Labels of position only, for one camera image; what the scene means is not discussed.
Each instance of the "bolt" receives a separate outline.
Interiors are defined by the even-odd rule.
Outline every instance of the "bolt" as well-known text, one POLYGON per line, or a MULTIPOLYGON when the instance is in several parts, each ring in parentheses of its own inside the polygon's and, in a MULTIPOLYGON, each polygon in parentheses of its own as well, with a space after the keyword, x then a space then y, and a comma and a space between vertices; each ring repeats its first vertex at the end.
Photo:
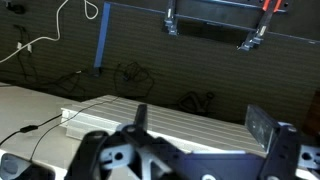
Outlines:
POLYGON ((280 180, 280 179, 276 176, 268 176, 267 180, 280 180))
POLYGON ((216 180, 216 178, 210 174, 205 174, 202 176, 202 180, 216 180))
POLYGON ((288 130, 291 131, 291 132, 297 132, 297 129, 295 127, 293 127, 293 126, 289 126, 288 130))
POLYGON ((135 130, 136 130, 136 128, 133 127, 133 126, 130 126, 130 127, 128 127, 128 129, 127 129, 128 132, 134 132, 135 130))

